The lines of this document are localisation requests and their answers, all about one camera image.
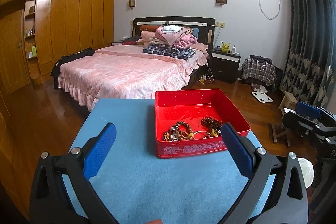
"white bottle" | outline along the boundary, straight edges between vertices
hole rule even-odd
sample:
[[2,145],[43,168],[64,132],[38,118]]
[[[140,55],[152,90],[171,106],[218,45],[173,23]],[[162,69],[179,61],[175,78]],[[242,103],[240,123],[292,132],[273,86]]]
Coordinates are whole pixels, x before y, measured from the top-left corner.
[[231,52],[232,52],[232,54],[236,54],[236,45],[234,45],[234,46],[232,47]]

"red box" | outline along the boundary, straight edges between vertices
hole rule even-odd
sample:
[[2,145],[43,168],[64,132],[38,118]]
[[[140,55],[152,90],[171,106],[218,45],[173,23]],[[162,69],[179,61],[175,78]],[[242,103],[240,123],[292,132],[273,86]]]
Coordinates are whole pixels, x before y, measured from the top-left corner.
[[163,141],[163,133],[177,121],[188,123],[194,132],[208,130],[201,125],[205,116],[230,122],[240,136],[250,126],[220,89],[157,91],[155,93],[156,153],[162,158],[183,157],[226,150],[221,136],[199,140]]

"black headboard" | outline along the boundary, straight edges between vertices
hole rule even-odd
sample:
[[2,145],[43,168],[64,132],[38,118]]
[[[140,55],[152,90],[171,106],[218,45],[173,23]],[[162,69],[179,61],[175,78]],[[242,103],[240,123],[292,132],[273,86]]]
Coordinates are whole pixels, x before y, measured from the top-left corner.
[[140,35],[140,26],[146,24],[155,25],[178,25],[187,26],[190,28],[198,28],[198,40],[197,42],[208,45],[208,53],[211,56],[213,48],[213,38],[215,33],[214,18],[206,17],[143,17],[133,19],[132,34]]

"blue table surface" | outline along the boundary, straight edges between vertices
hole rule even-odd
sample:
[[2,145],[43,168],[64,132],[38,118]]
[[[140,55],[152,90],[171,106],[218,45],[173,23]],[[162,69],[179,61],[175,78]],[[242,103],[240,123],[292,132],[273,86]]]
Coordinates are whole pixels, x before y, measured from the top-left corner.
[[[244,188],[228,151],[175,159],[155,152],[155,113],[152,99],[100,99],[80,129],[72,147],[82,147],[108,122],[116,140],[98,174],[90,182],[119,223],[217,223]],[[261,146],[250,131],[252,143]],[[85,213],[68,176],[63,176],[76,212]],[[270,176],[252,216],[265,205],[274,181]]]

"metal screw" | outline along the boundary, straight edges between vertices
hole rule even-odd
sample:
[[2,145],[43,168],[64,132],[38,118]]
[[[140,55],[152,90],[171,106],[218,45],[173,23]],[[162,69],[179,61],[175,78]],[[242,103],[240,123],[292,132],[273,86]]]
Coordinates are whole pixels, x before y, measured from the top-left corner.
[[259,147],[257,149],[257,152],[260,154],[260,155],[265,155],[266,154],[266,149],[263,148],[263,147]]
[[81,149],[79,147],[74,147],[73,149],[71,149],[71,154],[77,155],[80,151]]
[[292,159],[296,159],[296,154],[294,152],[289,152],[289,157]]
[[43,153],[41,154],[41,158],[42,158],[42,159],[46,159],[48,155],[49,155],[48,152],[43,152]]

